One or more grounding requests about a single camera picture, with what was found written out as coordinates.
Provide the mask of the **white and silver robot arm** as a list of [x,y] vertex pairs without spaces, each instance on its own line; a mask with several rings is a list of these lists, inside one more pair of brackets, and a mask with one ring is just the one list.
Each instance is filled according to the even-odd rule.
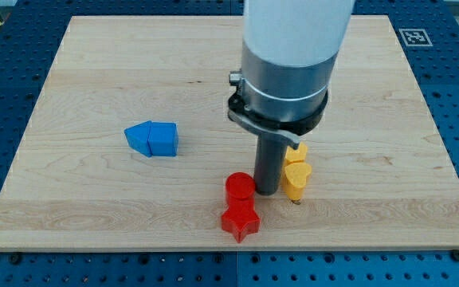
[[319,122],[355,0],[248,0],[229,118],[290,147]]

